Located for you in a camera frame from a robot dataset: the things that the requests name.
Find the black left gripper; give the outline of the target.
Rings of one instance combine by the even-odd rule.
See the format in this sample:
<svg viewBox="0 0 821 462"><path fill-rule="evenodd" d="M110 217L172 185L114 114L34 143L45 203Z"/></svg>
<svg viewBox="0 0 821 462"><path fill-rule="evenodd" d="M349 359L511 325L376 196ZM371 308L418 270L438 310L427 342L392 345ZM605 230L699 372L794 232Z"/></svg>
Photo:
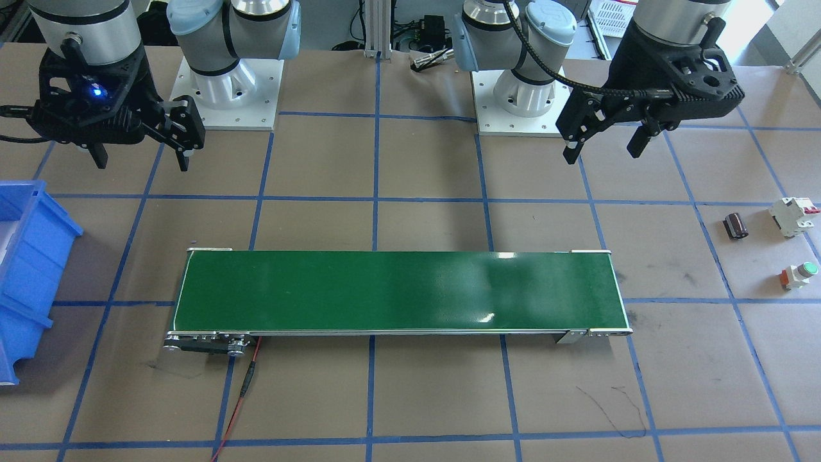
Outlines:
<svg viewBox="0 0 821 462"><path fill-rule="evenodd" d="M584 143L614 123L640 122L627 145L631 157L639 158L663 129L730 114L745 92L716 44L722 32L723 26L708 26L695 44L678 47L628 26L602 87L638 94L601 96L574 88L556 122L566 163L574 166Z"/></svg>

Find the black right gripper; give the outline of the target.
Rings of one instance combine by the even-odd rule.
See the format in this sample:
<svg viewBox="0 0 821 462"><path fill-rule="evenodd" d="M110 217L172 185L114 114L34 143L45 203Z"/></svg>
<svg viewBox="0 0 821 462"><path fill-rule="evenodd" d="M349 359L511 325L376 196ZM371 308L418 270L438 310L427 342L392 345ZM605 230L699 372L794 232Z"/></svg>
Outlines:
<svg viewBox="0 0 821 462"><path fill-rule="evenodd" d="M163 100L144 49L119 62L84 70L51 50L38 68L39 97L27 122L52 141L89 146L98 169L106 169L104 144L138 144L147 135L176 152L182 172L205 142L205 128L191 96Z"/></svg>

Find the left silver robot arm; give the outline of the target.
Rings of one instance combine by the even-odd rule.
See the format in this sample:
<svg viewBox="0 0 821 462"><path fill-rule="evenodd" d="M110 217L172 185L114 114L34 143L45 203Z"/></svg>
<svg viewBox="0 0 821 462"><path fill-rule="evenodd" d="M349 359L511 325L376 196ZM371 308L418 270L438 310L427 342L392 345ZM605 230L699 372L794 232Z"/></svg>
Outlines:
<svg viewBox="0 0 821 462"><path fill-rule="evenodd" d="M600 87L559 74L577 29L555 1L466 1L455 18L455 61L465 71L501 70L502 107L516 116L548 111L548 100L522 101L521 91L555 82L571 88L556 126L574 164L589 138L615 123L639 122L627 150L638 158L649 141L681 122L721 118L745 97L718 46L727 1L639 1Z"/></svg>

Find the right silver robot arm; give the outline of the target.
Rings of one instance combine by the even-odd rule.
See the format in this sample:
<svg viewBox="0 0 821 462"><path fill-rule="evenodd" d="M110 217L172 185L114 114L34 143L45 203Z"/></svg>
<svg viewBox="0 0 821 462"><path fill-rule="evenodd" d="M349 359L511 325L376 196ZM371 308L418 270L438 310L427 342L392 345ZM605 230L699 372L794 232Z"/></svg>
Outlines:
<svg viewBox="0 0 821 462"><path fill-rule="evenodd" d="M171 1L183 52L172 99L159 96L129 1L31 1L49 49L31 107L4 106L44 140L74 144L106 167L106 144L151 137L188 170L208 129L275 125L284 61L300 48L296 1Z"/></svg>

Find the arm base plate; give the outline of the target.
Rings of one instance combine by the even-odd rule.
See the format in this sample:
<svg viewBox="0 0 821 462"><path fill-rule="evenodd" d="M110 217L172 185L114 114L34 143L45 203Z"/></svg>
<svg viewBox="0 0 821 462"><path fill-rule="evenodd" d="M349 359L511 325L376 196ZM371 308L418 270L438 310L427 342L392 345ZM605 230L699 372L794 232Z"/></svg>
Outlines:
<svg viewBox="0 0 821 462"><path fill-rule="evenodd" d="M562 137L556 122L571 96L563 83L531 85L510 70L473 71L471 82L478 134Z"/></svg>
<svg viewBox="0 0 821 462"><path fill-rule="evenodd" d="M183 58L172 97L192 96L208 130L273 131L284 62L243 59L222 76L194 73Z"/></svg>

